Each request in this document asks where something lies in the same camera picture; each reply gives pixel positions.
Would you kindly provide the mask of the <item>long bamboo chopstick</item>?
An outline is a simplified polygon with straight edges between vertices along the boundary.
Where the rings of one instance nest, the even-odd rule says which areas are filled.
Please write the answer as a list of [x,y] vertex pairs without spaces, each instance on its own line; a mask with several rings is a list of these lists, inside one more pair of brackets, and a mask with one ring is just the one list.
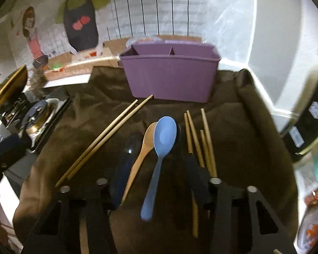
[[64,182],[68,175],[75,169],[75,167],[89,154],[90,151],[107,135],[108,132],[128,113],[128,111],[138,102],[134,100],[124,111],[122,111],[101,133],[100,135],[88,146],[88,148],[77,158],[72,166],[65,172],[65,174],[56,183],[55,188],[59,188],[62,182]]
[[154,95],[150,95],[142,103],[140,103],[136,108],[134,108],[130,113],[128,113],[111,131],[103,137],[102,140],[98,142],[97,145],[78,163],[76,167],[67,175],[67,179],[72,179],[76,173],[86,164],[86,162],[104,145],[117,131],[124,125],[136,112],[138,112]]

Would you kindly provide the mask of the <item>blue plastic spoon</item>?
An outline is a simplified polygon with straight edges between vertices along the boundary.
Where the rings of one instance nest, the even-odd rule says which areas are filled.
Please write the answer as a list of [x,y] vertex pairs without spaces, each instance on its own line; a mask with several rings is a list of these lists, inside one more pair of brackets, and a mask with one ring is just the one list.
[[156,200],[158,182],[162,161],[173,149],[177,137],[175,120],[170,116],[162,117],[154,130],[154,149],[157,154],[157,162],[152,173],[152,178],[141,208],[141,219],[150,221],[153,218],[154,204]]

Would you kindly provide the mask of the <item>wooden spoon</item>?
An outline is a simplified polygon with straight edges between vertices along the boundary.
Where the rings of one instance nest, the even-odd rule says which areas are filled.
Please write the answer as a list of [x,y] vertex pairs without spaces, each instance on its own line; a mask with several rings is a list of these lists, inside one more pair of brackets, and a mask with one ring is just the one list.
[[144,139],[142,142],[142,147],[140,150],[140,153],[136,159],[136,161],[134,162],[131,171],[130,171],[130,175],[128,177],[127,180],[127,184],[124,190],[124,194],[121,200],[121,205],[125,202],[127,195],[132,187],[132,184],[141,168],[142,162],[144,161],[144,159],[146,158],[146,156],[148,155],[148,153],[150,153],[152,151],[152,149],[154,148],[154,130],[156,128],[157,122],[155,121],[154,123],[152,123],[146,130],[145,135],[144,135]]

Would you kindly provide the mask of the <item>gas stove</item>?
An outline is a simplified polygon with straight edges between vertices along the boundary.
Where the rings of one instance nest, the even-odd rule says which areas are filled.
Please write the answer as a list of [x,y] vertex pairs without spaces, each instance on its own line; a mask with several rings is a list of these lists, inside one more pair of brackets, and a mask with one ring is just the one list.
[[65,87],[58,87],[33,102],[21,94],[6,112],[0,114],[0,142],[17,134],[27,143],[29,153],[36,152],[69,104],[70,95]]

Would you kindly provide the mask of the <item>gold pot lid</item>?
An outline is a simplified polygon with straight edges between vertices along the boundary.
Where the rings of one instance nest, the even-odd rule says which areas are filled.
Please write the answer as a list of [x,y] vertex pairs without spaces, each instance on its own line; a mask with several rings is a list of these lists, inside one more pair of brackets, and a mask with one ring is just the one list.
[[22,65],[0,83],[0,114],[17,101],[27,84],[27,67]]

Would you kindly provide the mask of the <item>dried chili jar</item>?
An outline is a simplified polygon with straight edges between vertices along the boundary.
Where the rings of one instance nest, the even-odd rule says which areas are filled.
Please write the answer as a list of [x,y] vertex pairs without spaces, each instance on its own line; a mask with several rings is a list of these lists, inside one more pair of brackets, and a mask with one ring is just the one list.
[[297,235],[299,249],[310,250],[318,241],[318,188],[304,198],[306,213]]

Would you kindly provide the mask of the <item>brown cloth mat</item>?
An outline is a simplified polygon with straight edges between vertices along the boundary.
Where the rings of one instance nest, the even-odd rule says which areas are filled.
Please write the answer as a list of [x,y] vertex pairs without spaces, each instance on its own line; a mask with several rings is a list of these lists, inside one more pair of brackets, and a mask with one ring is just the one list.
[[206,104],[134,101],[97,68],[25,179],[24,253],[294,253],[290,155],[251,73],[218,72]]

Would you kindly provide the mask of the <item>black sauce bottle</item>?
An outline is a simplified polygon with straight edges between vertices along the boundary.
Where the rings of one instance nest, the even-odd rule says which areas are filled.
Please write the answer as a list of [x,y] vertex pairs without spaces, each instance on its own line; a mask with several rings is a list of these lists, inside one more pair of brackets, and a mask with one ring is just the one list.
[[293,161],[306,154],[310,145],[318,139],[318,84],[299,119],[283,136],[284,144]]

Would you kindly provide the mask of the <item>purple utensil caddy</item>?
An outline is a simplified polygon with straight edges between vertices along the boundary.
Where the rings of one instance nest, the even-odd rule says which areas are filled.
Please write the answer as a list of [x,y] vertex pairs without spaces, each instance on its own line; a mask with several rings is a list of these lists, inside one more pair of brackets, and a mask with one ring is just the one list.
[[190,41],[146,41],[119,56],[136,98],[206,103],[221,57],[216,47]]

